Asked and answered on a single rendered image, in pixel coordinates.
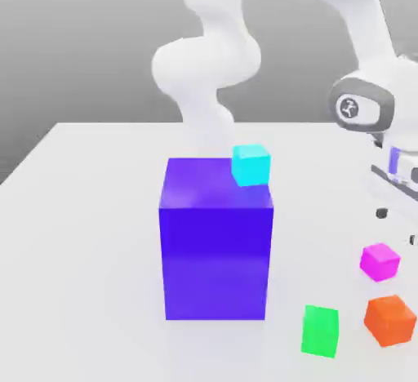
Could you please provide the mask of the small cyan cube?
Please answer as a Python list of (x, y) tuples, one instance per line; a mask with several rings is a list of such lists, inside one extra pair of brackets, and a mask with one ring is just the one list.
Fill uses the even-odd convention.
[(269, 183), (271, 155), (261, 144), (245, 144), (233, 147), (232, 175), (241, 187), (267, 185)]

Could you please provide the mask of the small magenta cube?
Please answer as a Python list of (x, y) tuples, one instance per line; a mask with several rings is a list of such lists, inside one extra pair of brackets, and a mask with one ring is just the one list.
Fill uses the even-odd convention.
[(383, 242), (364, 247), (360, 269), (374, 282), (394, 277), (398, 271), (401, 256)]

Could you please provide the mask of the small orange cube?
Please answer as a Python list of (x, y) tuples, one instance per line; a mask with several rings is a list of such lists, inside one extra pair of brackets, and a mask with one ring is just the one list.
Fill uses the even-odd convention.
[(398, 295), (387, 295), (368, 301), (363, 322), (381, 347), (389, 347), (410, 341), (417, 320)]

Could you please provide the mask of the large purple box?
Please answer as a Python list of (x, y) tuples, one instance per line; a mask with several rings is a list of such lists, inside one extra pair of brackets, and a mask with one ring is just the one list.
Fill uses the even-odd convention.
[(268, 185), (239, 186), (228, 158), (169, 158), (158, 215), (168, 320), (265, 318)]

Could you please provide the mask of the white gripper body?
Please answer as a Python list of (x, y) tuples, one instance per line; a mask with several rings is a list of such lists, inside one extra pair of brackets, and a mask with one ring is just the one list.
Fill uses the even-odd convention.
[(410, 232), (418, 232), (418, 191), (391, 181), (386, 173), (375, 165), (371, 165), (368, 185), (369, 191), (378, 201), (378, 219), (402, 218)]

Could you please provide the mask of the small green cube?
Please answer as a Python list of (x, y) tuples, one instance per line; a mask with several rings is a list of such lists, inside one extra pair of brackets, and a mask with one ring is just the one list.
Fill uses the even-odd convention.
[(325, 358), (334, 358), (339, 342), (340, 320), (336, 309), (307, 304), (303, 316), (300, 350)]

